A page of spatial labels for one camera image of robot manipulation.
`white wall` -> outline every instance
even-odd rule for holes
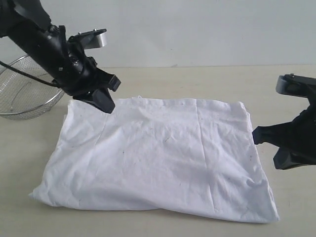
[[[41,0],[68,36],[107,28],[102,67],[316,63],[314,0]],[[23,54],[0,39],[0,59]]]

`metal basket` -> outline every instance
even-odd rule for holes
[[[47,82],[53,81],[53,78],[28,55],[10,65]],[[36,118],[49,111],[64,94],[62,89],[4,69],[0,73],[0,116],[13,120]]]

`white cloth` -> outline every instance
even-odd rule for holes
[[[242,103],[116,100],[112,114],[70,101],[56,150],[31,197],[89,210],[168,209],[279,220]]]

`beige table surface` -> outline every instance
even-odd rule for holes
[[[291,121],[306,99],[279,95],[279,75],[316,77],[316,66],[107,69],[121,79],[114,98],[205,98],[242,101],[253,127]],[[312,237],[316,234],[316,167],[275,170],[277,148],[258,146],[281,217],[259,225],[219,221],[165,210],[78,211],[52,208],[28,198],[41,182],[67,112],[65,96],[50,112],[28,120],[0,118],[0,237]]]

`white towel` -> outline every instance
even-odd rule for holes
[[[163,208],[209,218],[279,220],[243,103],[116,100],[112,114],[70,101],[31,197],[85,210]]]

